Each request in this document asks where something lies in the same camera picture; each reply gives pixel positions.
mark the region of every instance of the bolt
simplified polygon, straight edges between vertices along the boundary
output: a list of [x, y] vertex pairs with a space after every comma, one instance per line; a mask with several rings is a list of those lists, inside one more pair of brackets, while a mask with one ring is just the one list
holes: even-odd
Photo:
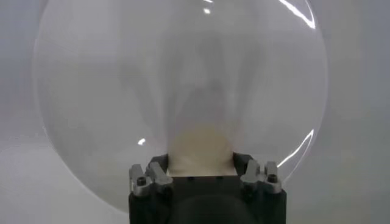
[[275, 174], [268, 175], [267, 181], [270, 183], [278, 183], [278, 176]]
[[136, 179], [136, 185], [145, 186], [146, 185], [146, 178], [145, 177], [138, 177]]

